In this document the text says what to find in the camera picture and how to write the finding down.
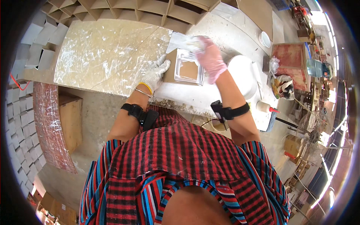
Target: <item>white bucket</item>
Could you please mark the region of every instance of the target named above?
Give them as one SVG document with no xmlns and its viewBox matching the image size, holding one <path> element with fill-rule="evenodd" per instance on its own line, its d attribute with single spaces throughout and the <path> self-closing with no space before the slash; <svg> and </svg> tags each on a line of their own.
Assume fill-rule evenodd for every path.
<svg viewBox="0 0 360 225">
<path fill-rule="evenodd" d="M 267 33 L 265 33 L 264 31 L 259 34 L 259 41 L 263 46 L 270 48 L 271 45 L 270 38 L 267 35 Z"/>
</svg>

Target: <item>wooden shelf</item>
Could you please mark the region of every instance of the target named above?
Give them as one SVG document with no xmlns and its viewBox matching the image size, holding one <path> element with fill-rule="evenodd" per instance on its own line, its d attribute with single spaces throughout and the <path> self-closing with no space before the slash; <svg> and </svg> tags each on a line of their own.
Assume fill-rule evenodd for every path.
<svg viewBox="0 0 360 225">
<path fill-rule="evenodd" d="M 87 14 L 89 14 L 89 13 L 88 12 L 82 12 L 82 13 L 76 13 L 76 14 L 74 14 L 74 16 L 76 18 L 78 18 L 79 20 L 83 21 Z"/>
<path fill-rule="evenodd" d="M 57 22 L 125 19 L 185 33 L 220 0 L 48 0 L 41 10 Z"/>
<path fill-rule="evenodd" d="M 139 10 L 139 22 L 161 26 L 162 15 Z"/>
<path fill-rule="evenodd" d="M 166 18 L 165 24 L 163 25 L 163 27 L 179 33 L 186 33 L 190 26 L 190 24 L 169 17 Z"/>
<path fill-rule="evenodd" d="M 190 24 L 196 24 L 200 18 L 200 14 L 178 5 L 171 5 L 168 15 Z"/>
<path fill-rule="evenodd" d="M 110 7 L 116 9 L 136 9 L 135 0 L 108 0 Z"/>
<path fill-rule="evenodd" d="M 45 3 L 42 7 L 41 7 L 41 10 L 46 13 L 46 14 L 49 14 L 49 13 L 53 13 L 55 12 L 56 10 L 58 10 L 59 8 L 56 7 L 56 6 L 53 6 L 52 4 L 50 3 Z"/>
<path fill-rule="evenodd" d="M 76 0 L 49 0 L 49 3 L 58 7 L 63 8 L 69 5 L 72 5 L 76 2 Z"/>
<path fill-rule="evenodd" d="M 96 0 L 93 5 L 91 6 L 92 9 L 108 9 L 110 8 L 109 4 L 106 0 Z"/>
<path fill-rule="evenodd" d="M 74 12 L 78 7 L 83 7 L 83 6 L 77 1 L 75 4 L 61 8 L 60 10 L 65 12 L 66 14 L 70 14 L 70 16 L 71 16 L 71 15 L 75 14 Z"/>
<path fill-rule="evenodd" d="M 104 9 L 104 11 L 101 13 L 99 19 L 115 19 L 115 17 L 112 14 L 110 9 Z"/>
<path fill-rule="evenodd" d="M 113 10 L 117 10 L 118 12 L 117 19 L 137 21 L 135 9 L 113 9 Z"/>
<path fill-rule="evenodd" d="M 76 9 L 74 10 L 73 14 L 77 14 L 77 13 L 87 13 L 87 10 L 85 9 L 84 6 L 79 5 L 76 7 Z"/>
<path fill-rule="evenodd" d="M 168 3 L 165 3 L 163 1 L 146 0 L 143 1 L 142 4 L 139 6 L 139 10 L 160 15 L 166 15 L 167 5 Z"/>
<path fill-rule="evenodd" d="M 206 11 L 209 11 L 212 8 L 212 6 L 218 2 L 218 0 L 182 0 L 182 1 L 195 5 Z"/>
</svg>

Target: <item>silver bangle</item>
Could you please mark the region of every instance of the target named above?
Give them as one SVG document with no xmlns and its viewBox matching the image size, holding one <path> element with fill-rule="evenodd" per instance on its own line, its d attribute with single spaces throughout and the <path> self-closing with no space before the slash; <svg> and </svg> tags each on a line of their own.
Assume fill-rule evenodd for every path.
<svg viewBox="0 0 360 225">
<path fill-rule="evenodd" d="M 144 95 L 147 95 L 149 98 L 152 97 L 151 95 L 149 95 L 149 94 L 147 94 L 147 93 L 145 93 L 145 92 L 143 92 L 143 91 L 141 91 L 141 90 L 139 90 L 139 89 L 137 89 L 137 88 L 135 88 L 134 91 L 141 92 L 141 93 L 143 93 Z"/>
</svg>

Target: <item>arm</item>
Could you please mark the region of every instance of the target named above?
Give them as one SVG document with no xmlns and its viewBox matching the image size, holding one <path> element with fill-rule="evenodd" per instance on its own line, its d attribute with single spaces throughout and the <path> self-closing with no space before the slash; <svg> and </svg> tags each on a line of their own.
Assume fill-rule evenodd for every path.
<svg viewBox="0 0 360 225">
<path fill-rule="evenodd" d="M 209 83 L 216 83 L 219 89 L 223 107 L 238 108 L 246 104 L 244 96 L 234 82 L 233 77 L 223 62 L 218 47 L 208 38 L 200 36 L 205 45 L 204 53 L 197 53 L 199 63 L 209 74 Z M 259 131 L 256 128 L 251 112 L 228 120 L 231 137 L 237 145 L 247 141 L 260 141 Z"/>
<path fill-rule="evenodd" d="M 246 104 L 244 96 L 228 70 L 219 76 L 216 85 L 221 95 L 223 107 L 235 109 Z M 259 131 L 250 111 L 235 117 L 233 120 L 228 120 L 228 124 L 235 144 L 240 146 L 248 141 L 260 141 Z"/>
<path fill-rule="evenodd" d="M 162 55 L 143 76 L 141 82 L 137 85 L 137 89 L 152 95 L 154 91 L 160 86 L 162 74 L 169 69 L 170 60 L 165 60 L 166 55 Z M 149 96 L 134 90 L 129 98 L 126 100 L 128 104 L 137 104 L 146 110 L 149 101 Z M 121 109 L 118 113 L 114 125 L 112 126 L 106 141 L 117 139 L 127 142 L 135 137 L 139 132 L 140 124 L 138 120 L 128 115 L 128 111 Z"/>
</svg>

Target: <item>white bowl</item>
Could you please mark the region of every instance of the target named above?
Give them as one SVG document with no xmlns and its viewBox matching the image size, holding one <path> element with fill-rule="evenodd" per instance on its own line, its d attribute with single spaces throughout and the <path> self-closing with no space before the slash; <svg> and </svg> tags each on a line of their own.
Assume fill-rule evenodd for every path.
<svg viewBox="0 0 360 225">
<path fill-rule="evenodd" d="M 252 60 L 244 55 L 236 55 L 229 60 L 228 70 L 245 100 L 251 99 L 257 91 Z"/>
<path fill-rule="evenodd" d="M 270 48 L 270 38 L 264 31 L 259 34 L 259 41 L 263 46 Z"/>
</svg>

